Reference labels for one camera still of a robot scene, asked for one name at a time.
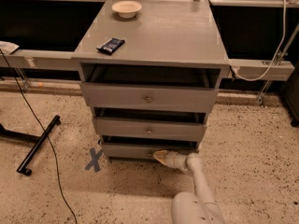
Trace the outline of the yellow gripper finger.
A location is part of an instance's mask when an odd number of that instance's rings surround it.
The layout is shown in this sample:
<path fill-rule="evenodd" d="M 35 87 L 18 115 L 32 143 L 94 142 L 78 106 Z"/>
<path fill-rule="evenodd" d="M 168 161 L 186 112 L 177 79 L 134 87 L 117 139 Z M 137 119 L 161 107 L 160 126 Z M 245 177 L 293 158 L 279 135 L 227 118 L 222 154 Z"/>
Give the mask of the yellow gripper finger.
<path fill-rule="evenodd" d="M 158 150 L 153 153 L 153 158 L 163 165 L 167 165 L 168 150 Z"/>

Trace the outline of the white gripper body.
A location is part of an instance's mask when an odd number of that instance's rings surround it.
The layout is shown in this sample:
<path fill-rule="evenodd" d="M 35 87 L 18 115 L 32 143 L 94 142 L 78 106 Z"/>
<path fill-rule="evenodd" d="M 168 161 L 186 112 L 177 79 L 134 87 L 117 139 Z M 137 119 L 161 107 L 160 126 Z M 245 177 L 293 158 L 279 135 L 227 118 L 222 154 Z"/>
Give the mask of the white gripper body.
<path fill-rule="evenodd" d="M 179 169 L 182 172 L 189 172 L 187 156 L 176 151 L 167 151 L 164 156 L 164 163 L 169 168 Z"/>

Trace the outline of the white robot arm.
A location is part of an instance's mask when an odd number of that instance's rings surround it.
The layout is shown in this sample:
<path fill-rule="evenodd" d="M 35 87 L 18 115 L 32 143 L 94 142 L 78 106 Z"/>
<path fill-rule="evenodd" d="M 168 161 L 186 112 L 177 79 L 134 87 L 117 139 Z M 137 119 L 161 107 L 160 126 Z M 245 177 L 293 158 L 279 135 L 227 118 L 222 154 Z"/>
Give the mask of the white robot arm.
<path fill-rule="evenodd" d="M 172 200 L 173 224 L 225 224 L 197 153 L 183 155 L 176 151 L 159 150 L 153 157 L 164 166 L 179 169 L 184 174 L 190 175 L 193 180 L 194 193 L 183 191 Z"/>

